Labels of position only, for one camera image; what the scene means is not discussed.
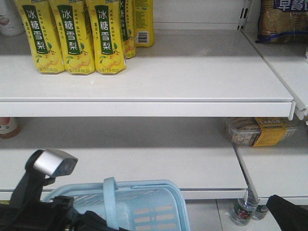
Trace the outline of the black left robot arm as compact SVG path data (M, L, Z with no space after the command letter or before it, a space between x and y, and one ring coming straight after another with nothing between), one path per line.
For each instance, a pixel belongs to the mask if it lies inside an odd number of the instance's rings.
M56 196L50 202L40 200L0 205L2 231L123 231L111 228L107 221L93 211L78 212L74 199Z

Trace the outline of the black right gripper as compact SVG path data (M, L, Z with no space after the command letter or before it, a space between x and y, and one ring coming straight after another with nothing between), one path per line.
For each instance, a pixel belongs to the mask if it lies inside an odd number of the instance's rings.
M266 206L282 231L307 231L308 210L272 195Z

